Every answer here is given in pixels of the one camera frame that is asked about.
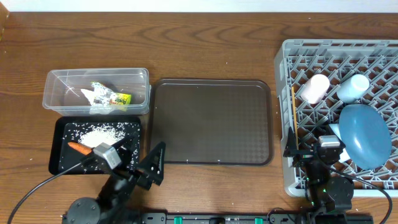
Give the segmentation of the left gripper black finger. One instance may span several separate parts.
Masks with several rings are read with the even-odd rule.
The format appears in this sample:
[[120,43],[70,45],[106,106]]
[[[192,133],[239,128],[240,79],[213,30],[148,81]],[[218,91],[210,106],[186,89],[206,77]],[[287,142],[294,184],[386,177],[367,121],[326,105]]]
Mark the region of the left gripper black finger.
[[133,132],[126,135],[123,139],[113,144],[121,159],[131,159],[133,155],[139,152],[139,133]]
[[138,186],[149,190],[152,184],[160,185],[164,179],[164,142],[158,143],[148,155],[137,165],[140,173],[137,184]]

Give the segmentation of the wooden chopstick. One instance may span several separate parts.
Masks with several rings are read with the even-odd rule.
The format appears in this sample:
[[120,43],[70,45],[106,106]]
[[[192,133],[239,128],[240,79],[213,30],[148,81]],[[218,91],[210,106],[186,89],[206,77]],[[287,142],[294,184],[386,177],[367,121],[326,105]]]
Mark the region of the wooden chopstick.
[[298,127],[297,127],[297,112],[296,112],[296,104],[295,104],[295,90],[294,86],[291,87],[291,94],[292,94],[292,111],[293,111],[293,116],[294,116],[294,129],[295,133],[297,133]]
[[296,143],[296,148],[297,150],[299,149],[299,137],[298,137],[298,128],[297,128],[297,123],[294,123],[294,132],[295,132],[295,143]]

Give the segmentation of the orange carrot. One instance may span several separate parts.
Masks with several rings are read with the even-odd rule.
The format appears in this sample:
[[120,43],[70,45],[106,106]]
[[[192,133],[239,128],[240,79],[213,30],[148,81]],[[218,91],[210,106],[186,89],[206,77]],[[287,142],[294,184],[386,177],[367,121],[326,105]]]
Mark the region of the orange carrot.
[[68,145],[83,155],[88,155],[92,152],[92,148],[79,144],[77,142],[69,142]]

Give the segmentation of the light blue bowl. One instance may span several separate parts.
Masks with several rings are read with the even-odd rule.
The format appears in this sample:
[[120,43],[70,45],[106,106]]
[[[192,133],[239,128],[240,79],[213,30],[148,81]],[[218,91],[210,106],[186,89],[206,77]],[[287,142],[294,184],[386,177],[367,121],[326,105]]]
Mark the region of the light blue bowl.
[[[334,135],[336,135],[337,138],[341,140],[339,124],[329,124],[328,127],[330,128],[331,132],[333,132]],[[344,163],[348,160],[350,160],[350,156],[348,155],[346,149],[344,148],[343,152],[340,154],[339,162]]]

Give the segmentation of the foil snack wrapper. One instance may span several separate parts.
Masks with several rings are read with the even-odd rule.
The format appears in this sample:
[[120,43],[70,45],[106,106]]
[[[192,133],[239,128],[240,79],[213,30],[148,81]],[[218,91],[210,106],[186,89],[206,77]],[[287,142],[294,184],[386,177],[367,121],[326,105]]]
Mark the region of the foil snack wrapper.
[[99,82],[92,82],[93,99],[90,101],[92,105],[129,105],[132,96],[125,93],[116,93],[110,88]]

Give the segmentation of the pink cup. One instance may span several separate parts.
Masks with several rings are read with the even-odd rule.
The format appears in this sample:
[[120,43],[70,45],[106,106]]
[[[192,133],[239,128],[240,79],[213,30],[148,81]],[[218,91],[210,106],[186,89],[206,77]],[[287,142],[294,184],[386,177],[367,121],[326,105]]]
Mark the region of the pink cup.
[[317,104],[330,87],[330,81],[327,76],[316,74],[310,78],[304,86],[301,98],[310,104]]

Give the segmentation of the white paper napkin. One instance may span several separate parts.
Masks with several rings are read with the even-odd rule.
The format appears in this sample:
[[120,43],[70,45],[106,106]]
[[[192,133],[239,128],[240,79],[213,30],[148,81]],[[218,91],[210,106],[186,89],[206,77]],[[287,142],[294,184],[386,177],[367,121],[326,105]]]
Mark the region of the white paper napkin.
[[95,98],[94,91],[81,89],[81,92],[86,97],[86,99],[89,101],[90,105],[94,105],[94,98]]

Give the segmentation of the dark blue plate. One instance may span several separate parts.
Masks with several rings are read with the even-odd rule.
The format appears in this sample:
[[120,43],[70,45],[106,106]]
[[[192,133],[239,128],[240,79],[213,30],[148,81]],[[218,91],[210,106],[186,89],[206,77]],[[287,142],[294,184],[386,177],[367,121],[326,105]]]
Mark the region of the dark blue plate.
[[368,105],[345,106],[339,118],[341,140],[351,160],[364,170],[383,166],[392,150],[392,139],[382,116]]

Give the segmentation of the light blue cup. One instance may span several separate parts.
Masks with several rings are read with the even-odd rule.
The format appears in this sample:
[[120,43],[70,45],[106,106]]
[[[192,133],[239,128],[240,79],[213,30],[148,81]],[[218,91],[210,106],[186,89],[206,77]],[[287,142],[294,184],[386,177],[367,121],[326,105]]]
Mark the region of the light blue cup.
[[337,90],[337,97],[344,103],[354,103],[369,88],[369,80],[362,74],[355,74],[344,81]]

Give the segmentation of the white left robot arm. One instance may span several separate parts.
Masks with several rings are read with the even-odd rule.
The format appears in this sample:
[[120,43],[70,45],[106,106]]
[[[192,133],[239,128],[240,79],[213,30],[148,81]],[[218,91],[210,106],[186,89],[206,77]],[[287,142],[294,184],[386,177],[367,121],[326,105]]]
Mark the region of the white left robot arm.
[[126,207],[135,187],[149,190],[152,184],[160,185],[164,179],[164,157],[166,144],[158,143],[143,160],[128,171],[117,149],[127,142],[137,139],[133,133],[122,140],[109,145],[102,142],[88,148],[71,142],[74,150],[82,153],[81,163],[97,165],[109,174],[96,198],[83,197],[75,200],[62,217],[63,223],[139,223],[139,212]]

